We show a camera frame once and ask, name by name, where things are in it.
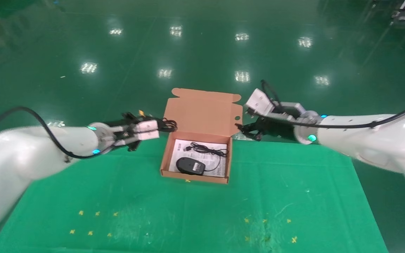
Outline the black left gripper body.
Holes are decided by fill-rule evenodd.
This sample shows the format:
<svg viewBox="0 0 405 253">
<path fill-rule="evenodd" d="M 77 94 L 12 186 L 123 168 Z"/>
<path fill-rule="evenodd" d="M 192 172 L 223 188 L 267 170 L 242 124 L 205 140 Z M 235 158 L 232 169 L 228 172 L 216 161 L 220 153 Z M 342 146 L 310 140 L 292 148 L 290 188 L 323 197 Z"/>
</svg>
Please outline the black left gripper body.
<svg viewBox="0 0 405 253">
<path fill-rule="evenodd" d="M 136 125 L 129 120 L 117 120 L 109 122 L 110 130 L 114 134 L 113 146 L 129 146 L 136 142 L 134 131 Z"/>
</svg>

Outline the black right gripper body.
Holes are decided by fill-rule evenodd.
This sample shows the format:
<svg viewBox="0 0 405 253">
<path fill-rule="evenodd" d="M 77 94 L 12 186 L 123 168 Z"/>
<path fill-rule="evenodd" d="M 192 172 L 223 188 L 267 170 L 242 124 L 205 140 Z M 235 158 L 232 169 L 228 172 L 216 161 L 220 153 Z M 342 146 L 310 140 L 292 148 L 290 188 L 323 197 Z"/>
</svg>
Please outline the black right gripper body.
<svg viewBox="0 0 405 253">
<path fill-rule="evenodd" d="M 259 131 L 264 136 L 295 139 L 294 126 L 282 121 L 261 118 L 259 119 Z"/>
</svg>

